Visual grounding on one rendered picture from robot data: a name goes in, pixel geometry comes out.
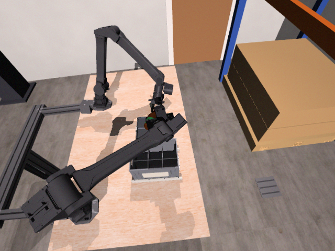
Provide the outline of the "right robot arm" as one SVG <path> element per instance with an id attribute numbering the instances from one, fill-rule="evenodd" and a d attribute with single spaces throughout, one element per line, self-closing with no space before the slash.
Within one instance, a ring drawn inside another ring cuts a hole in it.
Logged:
<path id="1" fill-rule="evenodd" d="M 35 233 L 64 218 L 72 218 L 75 223 L 90 220 L 94 199 L 90 190 L 93 187 L 145 151 L 171 140 L 187 124 L 180 113 L 170 120 L 163 105 L 155 106 L 154 111 L 157 119 L 143 136 L 91 166 L 75 170 L 71 164 L 46 179 L 48 184 L 20 207 Z"/>

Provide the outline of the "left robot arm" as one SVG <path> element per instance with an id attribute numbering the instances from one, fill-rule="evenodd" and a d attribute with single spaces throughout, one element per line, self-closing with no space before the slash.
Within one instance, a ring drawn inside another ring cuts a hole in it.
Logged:
<path id="1" fill-rule="evenodd" d="M 156 82 L 154 92 L 172 95 L 173 84 L 164 82 L 164 74 L 159 71 L 124 35 L 118 26 L 106 26 L 94 30 L 96 38 L 96 85 L 93 88 L 94 107 L 106 107 L 108 98 L 105 93 L 109 90 L 106 77 L 107 38 L 120 45 Z M 163 89 L 164 87 L 164 89 Z M 164 99 L 162 94 L 161 101 Z"/>

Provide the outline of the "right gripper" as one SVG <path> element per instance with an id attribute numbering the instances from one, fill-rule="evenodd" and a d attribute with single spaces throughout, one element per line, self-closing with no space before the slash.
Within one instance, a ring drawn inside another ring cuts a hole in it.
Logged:
<path id="1" fill-rule="evenodd" d="M 166 113 L 166 116 L 172 120 L 174 118 L 174 115 L 173 113 Z M 148 119 L 146 120 L 146 124 L 147 124 L 147 127 L 148 127 L 148 130 L 151 129 L 153 127 L 153 124 L 154 124 L 154 120 L 156 120 L 157 118 L 154 118 L 154 119 Z"/>

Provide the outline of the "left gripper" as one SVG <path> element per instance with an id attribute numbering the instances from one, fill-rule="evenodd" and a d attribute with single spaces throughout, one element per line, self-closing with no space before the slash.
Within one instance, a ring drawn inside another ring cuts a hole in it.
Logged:
<path id="1" fill-rule="evenodd" d="M 151 113 L 153 113 L 154 110 L 154 105 L 162 105 L 162 103 L 164 103 L 164 101 L 161 101 L 161 97 L 162 97 L 162 93 L 153 93 L 153 99 L 149 99 L 148 101 L 151 101 L 149 103 L 150 108 L 151 108 Z"/>

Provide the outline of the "dark grey open-top crate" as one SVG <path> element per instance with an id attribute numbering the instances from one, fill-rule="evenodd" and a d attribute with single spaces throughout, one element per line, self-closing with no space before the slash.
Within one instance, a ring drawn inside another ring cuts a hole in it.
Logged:
<path id="1" fill-rule="evenodd" d="M 130 170 L 135 180 L 179 177 L 176 138 L 165 141 L 130 161 Z"/>

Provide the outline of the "brown bottle with green label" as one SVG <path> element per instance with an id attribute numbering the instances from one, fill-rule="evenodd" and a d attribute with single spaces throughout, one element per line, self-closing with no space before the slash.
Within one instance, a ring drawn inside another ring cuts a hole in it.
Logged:
<path id="1" fill-rule="evenodd" d="M 153 110 L 153 113 L 150 113 L 150 114 L 148 115 L 147 120 L 148 120 L 148 119 L 154 119 L 154 118 L 156 118 L 156 114 L 155 114 L 155 111 Z M 145 124 L 144 124 L 144 128 L 145 128 L 146 130 L 148 130 L 148 127 L 147 127 L 146 122 L 145 122 Z"/>

